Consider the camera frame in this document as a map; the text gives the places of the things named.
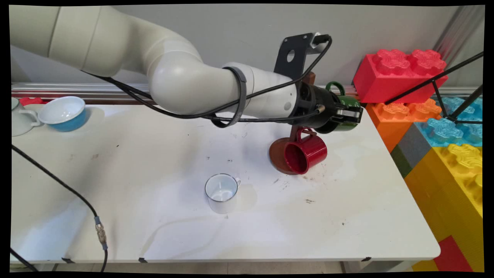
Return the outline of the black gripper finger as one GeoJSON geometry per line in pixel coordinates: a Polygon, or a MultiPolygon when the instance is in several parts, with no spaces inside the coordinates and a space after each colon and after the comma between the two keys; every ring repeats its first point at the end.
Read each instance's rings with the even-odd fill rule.
{"type": "Polygon", "coordinates": [[[363,114],[362,107],[348,107],[347,109],[338,109],[335,115],[335,121],[340,124],[358,125],[363,114]]]}

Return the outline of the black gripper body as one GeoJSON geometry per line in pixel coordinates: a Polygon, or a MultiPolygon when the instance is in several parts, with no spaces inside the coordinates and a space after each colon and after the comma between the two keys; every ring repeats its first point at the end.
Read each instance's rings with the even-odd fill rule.
{"type": "Polygon", "coordinates": [[[334,121],[338,109],[342,108],[338,96],[330,90],[302,82],[295,102],[295,116],[314,113],[323,106],[323,111],[313,116],[295,120],[295,125],[314,130],[335,130],[339,122],[334,121]]]}

